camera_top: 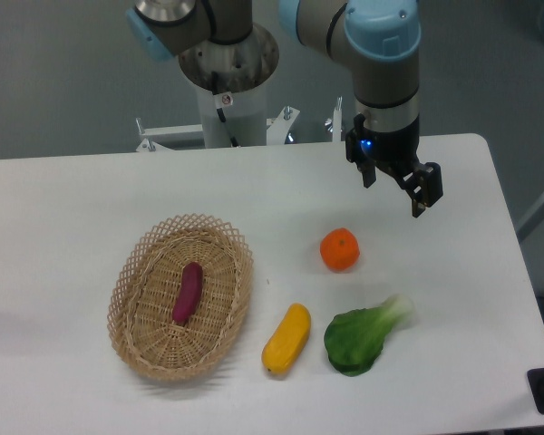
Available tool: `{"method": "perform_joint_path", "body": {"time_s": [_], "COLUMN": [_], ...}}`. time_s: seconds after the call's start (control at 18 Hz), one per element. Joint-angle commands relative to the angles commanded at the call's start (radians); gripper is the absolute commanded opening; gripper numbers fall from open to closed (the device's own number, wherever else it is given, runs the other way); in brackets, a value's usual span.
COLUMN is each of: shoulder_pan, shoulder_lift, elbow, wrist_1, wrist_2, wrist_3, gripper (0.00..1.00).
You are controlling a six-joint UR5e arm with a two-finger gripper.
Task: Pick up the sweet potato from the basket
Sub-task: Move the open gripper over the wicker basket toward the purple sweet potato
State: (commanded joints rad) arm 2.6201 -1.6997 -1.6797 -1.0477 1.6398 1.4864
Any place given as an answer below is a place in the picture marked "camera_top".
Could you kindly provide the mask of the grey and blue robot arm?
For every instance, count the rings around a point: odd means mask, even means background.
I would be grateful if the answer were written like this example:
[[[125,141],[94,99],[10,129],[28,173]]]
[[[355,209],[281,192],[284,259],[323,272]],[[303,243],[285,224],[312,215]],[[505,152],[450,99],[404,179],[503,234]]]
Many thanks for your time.
[[[149,55],[177,58],[199,94],[205,145],[262,144],[263,98],[279,48],[253,18],[249,1],[137,1],[127,22]],[[356,114],[345,153],[365,186],[378,172],[392,177],[421,215],[443,194],[442,173],[420,162],[419,44],[414,1],[282,1],[278,19],[300,44],[344,66]]]

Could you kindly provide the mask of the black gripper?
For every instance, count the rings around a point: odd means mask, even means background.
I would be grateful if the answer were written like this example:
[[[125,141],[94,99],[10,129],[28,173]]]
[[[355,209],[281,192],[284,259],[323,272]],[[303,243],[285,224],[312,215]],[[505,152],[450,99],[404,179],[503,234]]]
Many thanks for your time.
[[[353,128],[345,135],[346,159],[357,166],[366,189],[376,182],[375,169],[403,180],[403,189],[412,200],[412,216],[418,218],[443,196],[441,166],[421,163],[417,156],[420,118],[388,132],[370,130],[365,121],[361,113],[354,117]]]

